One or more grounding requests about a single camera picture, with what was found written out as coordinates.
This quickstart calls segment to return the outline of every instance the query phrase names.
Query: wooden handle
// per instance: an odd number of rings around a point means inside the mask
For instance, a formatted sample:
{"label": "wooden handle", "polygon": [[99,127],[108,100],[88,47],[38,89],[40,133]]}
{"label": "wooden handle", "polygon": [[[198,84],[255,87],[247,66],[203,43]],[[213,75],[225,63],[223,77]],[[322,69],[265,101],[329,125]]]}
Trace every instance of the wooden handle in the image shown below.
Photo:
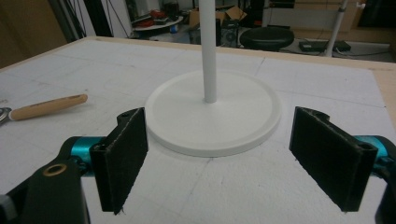
{"label": "wooden handle", "polygon": [[66,109],[73,105],[85,103],[88,99],[86,94],[64,97],[56,100],[51,100],[36,105],[28,105],[19,109],[12,110],[9,113],[9,118],[13,120],[30,119],[47,115],[58,110]]}

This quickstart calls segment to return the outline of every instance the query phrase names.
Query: cardboard box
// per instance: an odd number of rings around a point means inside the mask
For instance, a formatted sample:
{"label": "cardboard box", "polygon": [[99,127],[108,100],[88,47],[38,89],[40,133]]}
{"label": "cardboard box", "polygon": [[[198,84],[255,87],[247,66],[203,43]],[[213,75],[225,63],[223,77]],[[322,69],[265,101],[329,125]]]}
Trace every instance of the cardboard box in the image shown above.
{"label": "cardboard box", "polygon": [[[216,7],[216,19],[220,19],[220,22],[224,20],[242,20],[246,17],[246,13],[239,7],[233,6],[222,6]],[[199,23],[199,11],[197,8],[190,12],[190,28],[195,27]]]}

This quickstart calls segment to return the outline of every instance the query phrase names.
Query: power strip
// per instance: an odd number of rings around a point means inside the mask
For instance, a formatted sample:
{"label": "power strip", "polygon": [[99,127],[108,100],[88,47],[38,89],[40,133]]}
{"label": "power strip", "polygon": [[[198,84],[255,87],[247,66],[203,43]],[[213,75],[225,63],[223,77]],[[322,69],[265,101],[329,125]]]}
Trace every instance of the power strip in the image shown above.
{"label": "power strip", "polygon": [[[299,48],[304,52],[322,52],[327,48],[328,41],[301,41]],[[345,41],[335,41],[332,50],[350,51],[351,47]]]}

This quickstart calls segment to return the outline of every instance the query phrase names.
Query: white round base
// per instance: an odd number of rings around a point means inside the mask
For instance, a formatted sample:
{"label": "white round base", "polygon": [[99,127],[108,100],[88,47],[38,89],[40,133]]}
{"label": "white round base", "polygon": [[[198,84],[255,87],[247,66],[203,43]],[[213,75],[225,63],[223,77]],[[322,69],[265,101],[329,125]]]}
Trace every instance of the white round base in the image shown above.
{"label": "white round base", "polygon": [[204,100],[202,71],[162,84],[146,103],[148,131],[163,146],[197,157],[241,153],[264,142],[280,119],[276,93],[261,80],[217,73],[218,100]]}

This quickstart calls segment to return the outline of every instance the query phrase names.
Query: gray floor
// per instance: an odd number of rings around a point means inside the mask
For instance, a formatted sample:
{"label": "gray floor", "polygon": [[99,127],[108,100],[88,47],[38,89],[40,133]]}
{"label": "gray floor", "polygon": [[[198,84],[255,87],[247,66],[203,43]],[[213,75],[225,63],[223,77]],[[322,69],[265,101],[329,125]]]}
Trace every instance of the gray floor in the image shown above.
{"label": "gray floor", "polygon": [[[239,30],[239,34],[241,35],[248,28],[241,27]],[[176,43],[190,43],[189,36],[189,26],[188,25],[180,25],[178,32],[176,34],[163,34],[156,35],[150,38],[150,40],[155,41],[163,41],[163,42],[176,42]],[[316,56],[323,56],[324,53],[320,52],[303,52],[299,49],[299,42],[304,41],[303,39],[295,39],[294,42],[282,49],[280,52],[285,53],[295,53],[295,54],[309,54]],[[383,62],[383,63],[396,63],[390,52],[389,52],[389,44],[373,44],[373,43],[361,43],[361,42],[349,42],[348,45],[351,46],[350,51],[337,52],[334,51],[332,56],[334,58],[346,58],[352,60],[364,60],[364,61],[374,61],[374,62]]]}

